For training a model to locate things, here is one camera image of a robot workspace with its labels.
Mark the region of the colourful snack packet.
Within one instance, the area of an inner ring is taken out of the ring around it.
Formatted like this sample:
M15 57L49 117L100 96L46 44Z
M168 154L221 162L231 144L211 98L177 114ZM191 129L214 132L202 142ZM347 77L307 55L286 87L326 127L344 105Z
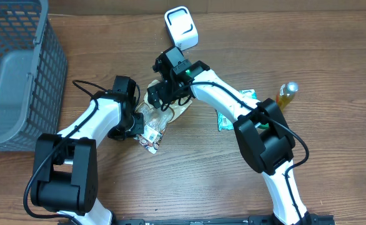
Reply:
M138 141L146 150L155 154L161 144L165 129L157 131L149 125L144 126L144 133L138 134L134 139Z

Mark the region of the brown Pantree bag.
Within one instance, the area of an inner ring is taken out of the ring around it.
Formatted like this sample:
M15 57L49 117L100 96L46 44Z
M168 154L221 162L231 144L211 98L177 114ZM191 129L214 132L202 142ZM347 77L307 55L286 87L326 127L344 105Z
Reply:
M187 110L192 104L192 100L188 100L188 97L183 97L181 100L182 105L179 105L178 100L176 100L165 111L161 111L160 108L156 109L148 102L148 97L149 94L145 93L143 102L140 103L136 111L144 116L144 132L141 134L141 137L154 142L169 123L175 121Z

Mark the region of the green wet wipes pack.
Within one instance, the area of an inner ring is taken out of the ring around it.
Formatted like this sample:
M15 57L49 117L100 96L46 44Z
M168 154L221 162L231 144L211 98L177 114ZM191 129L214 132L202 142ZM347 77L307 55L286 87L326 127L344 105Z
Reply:
M217 127L218 130L233 130L233 124L219 111L217 111Z

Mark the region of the yellow Vim dish soap bottle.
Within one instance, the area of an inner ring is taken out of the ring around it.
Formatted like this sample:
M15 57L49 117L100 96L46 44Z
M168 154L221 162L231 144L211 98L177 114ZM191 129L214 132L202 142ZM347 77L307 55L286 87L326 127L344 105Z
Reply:
M298 84L293 81L285 83L280 87L279 92L276 94L275 101L281 111L283 111L294 99L298 90Z

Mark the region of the green Kleenex tissue pack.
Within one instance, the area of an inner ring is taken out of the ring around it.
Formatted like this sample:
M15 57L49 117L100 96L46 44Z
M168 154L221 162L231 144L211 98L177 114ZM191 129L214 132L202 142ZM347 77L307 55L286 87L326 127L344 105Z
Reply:
M240 90L239 92L241 96L245 96L246 98L257 99L257 94L254 89Z

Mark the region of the green lid white jar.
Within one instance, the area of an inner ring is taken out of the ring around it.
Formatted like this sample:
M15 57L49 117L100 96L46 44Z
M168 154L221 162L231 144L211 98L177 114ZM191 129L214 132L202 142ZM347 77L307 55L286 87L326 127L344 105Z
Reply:
M268 124L259 124L258 126L259 129L263 129L263 130L266 130L269 128L269 125Z

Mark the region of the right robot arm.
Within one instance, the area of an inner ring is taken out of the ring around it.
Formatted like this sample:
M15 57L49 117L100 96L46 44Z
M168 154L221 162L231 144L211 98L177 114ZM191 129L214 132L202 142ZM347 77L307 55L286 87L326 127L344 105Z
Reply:
M234 89L202 61L191 63L178 47L161 53L152 67L162 80L148 88L148 102L165 111L177 101L192 98L212 106L234 127L240 153L255 172L263 175L279 224L306 224L309 215L293 175L293 149L303 140L294 133L278 107L268 98L259 101Z

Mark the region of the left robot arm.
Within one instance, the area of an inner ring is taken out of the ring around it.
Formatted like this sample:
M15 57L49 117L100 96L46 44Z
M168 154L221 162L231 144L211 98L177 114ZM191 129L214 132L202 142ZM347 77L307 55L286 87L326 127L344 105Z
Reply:
M136 112L138 84L116 76L111 89L89 95L89 107L67 128L41 134L36 141L24 210L32 218L65 218L69 224L115 224L114 213L97 198L97 147L104 138L124 141L144 131Z

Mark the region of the white barcode scanner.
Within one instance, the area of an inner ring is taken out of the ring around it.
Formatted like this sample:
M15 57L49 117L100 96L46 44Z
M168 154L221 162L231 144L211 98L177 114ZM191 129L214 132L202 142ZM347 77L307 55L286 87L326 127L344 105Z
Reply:
M185 6L178 6L164 14L167 32L174 46L181 51L194 47L199 42L199 35L190 11Z

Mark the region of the grey plastic mesh basket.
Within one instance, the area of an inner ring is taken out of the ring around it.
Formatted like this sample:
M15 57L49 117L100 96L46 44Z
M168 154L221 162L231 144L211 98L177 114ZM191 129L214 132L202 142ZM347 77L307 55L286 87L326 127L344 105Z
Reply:
M0 1L0 151L33 151L57 132L67 58L46 0Z

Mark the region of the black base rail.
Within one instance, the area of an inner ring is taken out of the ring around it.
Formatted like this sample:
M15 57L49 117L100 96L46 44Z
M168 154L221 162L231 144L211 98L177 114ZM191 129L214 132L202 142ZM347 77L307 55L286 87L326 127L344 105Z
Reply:
M249 216L248 218L222 218L222 219L193 219L193 220L143 220L143 219L124 219L116 220L112 218L111 224L115 225L273 225L282 224L272 215ZM318 216L309 214L305 217L302 224L309 225L335 225L334 217Z

